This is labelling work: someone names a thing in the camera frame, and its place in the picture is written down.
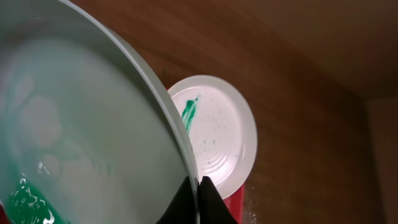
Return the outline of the white pink plate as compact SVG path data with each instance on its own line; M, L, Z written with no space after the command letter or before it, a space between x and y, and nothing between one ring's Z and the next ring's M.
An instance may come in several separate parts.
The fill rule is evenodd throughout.
M200 178L209 177L222 198L248 178L257 154L254 115L243 95L227 81L195 75L168 90L193 148Z

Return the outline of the light blue plate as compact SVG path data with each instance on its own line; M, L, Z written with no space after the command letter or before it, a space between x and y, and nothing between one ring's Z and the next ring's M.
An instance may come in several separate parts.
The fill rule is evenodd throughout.
M1 2L1 222L156 223L198 174L167 90L71 1Z

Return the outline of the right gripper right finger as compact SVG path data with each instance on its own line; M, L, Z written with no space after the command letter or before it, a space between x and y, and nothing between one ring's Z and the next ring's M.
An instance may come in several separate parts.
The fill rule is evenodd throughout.
M201 224L238 224L207 176L203 176L198 188L198 204Z

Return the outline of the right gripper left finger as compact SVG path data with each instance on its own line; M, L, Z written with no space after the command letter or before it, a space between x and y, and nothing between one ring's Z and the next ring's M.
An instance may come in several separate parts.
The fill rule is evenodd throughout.
M186 177L177 190L170 205L156 224L196 223L195 201L189 177Z

